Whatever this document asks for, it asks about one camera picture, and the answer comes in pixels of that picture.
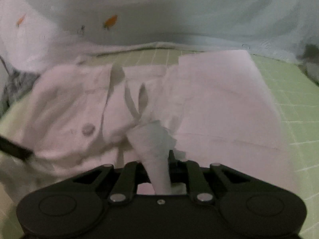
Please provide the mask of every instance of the wrinkled cloth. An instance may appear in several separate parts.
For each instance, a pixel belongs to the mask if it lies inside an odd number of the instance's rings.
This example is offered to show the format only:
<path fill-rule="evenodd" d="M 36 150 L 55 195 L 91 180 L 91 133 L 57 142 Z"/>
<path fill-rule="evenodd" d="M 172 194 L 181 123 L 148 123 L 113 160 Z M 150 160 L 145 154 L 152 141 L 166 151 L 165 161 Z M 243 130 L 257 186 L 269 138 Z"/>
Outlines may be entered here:
<path fill-rule="evenodd" d="M 60 66 L 38 80 L 28 107 L 14 140 L 35 156 L 27 165 L 3 156 L 0 166 L 15 202 L 101 164 L 135 160 L 143 162 L 156 193 L 165 192 L 173 147 L 179 160 L 221 163 L 298 190 L 280 115 L 246 51 L 184 55 L 169 68 Z"/>
<path fill-rule="evenodd" d="M 26 193 L 22 187 L 30 192 L 103 164 L 123 167 L 135 160 L 148 170 L 155 193 L 170 194 L 167 158 L 175 140 L 149 108 L 161 96 L 165 74 L 166 66 L 124 71 L 112 65 L 61 65 L 44 73 L 33 87 L 17 135 L 21 145 L 34 151 L 19 171 L 26 172 L 28 182 L 21 185 L 25 175 L 11 185 L 4 182 L 8 194 L 17 202 Z M 2 179 L 9 182 L 12 175 Z"/>
<path fill-rule="evenodd" d="M 0 0 L 0 54 L 13 67 L 34 72 L 115 45 L 158 41 L 234 47 L 294 61 L 300 44 L 319 44 L 318 5 L 319 0 Z M 117 22 L 108 30 L 104 24 L 114 15 Z"/>

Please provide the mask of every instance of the green cutting mat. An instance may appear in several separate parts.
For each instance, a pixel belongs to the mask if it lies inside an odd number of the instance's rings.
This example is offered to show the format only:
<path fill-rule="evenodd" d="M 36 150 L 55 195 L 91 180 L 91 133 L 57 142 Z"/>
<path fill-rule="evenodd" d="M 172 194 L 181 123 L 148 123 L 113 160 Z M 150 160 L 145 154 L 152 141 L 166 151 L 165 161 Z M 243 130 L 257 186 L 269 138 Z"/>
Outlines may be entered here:
<path fill-rule="evenodd" d="M 118 63 L 122 66 L 178 63 L 178 57 L 195 52 L 155 49 L 98 56 L 89 65 Z M 296 65 L 261 56 L 252 56 L 265 82 L 276 98 L 287 131 L 294 169 L 302 184 L 299 196 L 308 215 L 301 230 L 304 239 L 319 238 L 319 87 L 305 77 Z M 9 198 L 0 191 L 0 216 L 7 216 L 2 239 L 21 235 Z"/>

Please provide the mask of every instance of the white fabric backdrop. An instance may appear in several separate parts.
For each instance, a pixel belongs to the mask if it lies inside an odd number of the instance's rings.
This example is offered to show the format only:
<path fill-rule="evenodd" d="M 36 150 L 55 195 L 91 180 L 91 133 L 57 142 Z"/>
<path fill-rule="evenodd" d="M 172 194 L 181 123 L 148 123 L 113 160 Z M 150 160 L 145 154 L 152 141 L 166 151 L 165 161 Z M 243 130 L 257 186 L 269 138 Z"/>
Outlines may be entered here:
<path fill-rule="evenodd" d="M 156 41 L 244 48 L 294 61 L 306 42 L 319 40 L 318 8 L 319 0 L 0 0 L 0 53 L 29 71 L 109 45 Z M 107 31 L 103 22 L 113 15 L 118 22 Z"/>

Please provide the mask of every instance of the silver pin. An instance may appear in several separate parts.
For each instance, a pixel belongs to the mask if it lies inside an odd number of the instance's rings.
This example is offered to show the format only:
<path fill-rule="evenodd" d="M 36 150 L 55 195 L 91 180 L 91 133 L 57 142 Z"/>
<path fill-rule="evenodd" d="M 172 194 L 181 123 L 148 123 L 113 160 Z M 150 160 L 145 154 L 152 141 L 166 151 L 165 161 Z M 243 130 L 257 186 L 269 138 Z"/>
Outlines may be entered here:
<path fill-rule="evenodd" d="M 125 195 L 121 193 L 112 194 L 110 196 L 110 200 L 112 200 L 113 202 L 122 202 L 125 199 L 126 199 Z"/>
<path fill-rule="evenodd" d="M 201 202 L 207 202 L 213 199 L 213 195 L 209 193 L 200 193 L 197 195 L 197 199 Z"/>
<path fill-rule="evenodd" d="M 157 201 L 157 204 L 159 204 L 159 205 L 164 205 L 164 204 L 165 204 L 165 200 L 159 199 L 159 200 Z"/>

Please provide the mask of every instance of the shirt button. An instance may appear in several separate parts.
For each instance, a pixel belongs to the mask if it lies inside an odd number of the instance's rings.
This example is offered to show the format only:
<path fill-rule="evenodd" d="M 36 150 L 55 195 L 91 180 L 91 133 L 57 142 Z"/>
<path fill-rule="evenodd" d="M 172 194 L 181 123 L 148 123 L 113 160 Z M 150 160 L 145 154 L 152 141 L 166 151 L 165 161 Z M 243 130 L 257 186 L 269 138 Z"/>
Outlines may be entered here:
<path fill-rule="evenodd" d="M 91 136 L 95 131 L 95 126 L 92 123 L 86 123 L 82 127 L 82 134 L 86 137 Z"/>

